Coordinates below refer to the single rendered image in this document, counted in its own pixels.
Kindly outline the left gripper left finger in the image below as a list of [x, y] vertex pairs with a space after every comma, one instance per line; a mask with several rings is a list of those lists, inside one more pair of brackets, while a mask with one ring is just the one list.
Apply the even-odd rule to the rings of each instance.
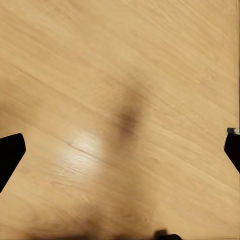
[[22, 133], [0, 138], [0, 193], [26, 153]]

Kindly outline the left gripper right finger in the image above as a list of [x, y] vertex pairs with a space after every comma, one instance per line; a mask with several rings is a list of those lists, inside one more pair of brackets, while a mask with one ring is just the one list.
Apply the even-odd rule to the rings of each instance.
[[240, 134], [228, 133], [224, 151], [240, 173]]

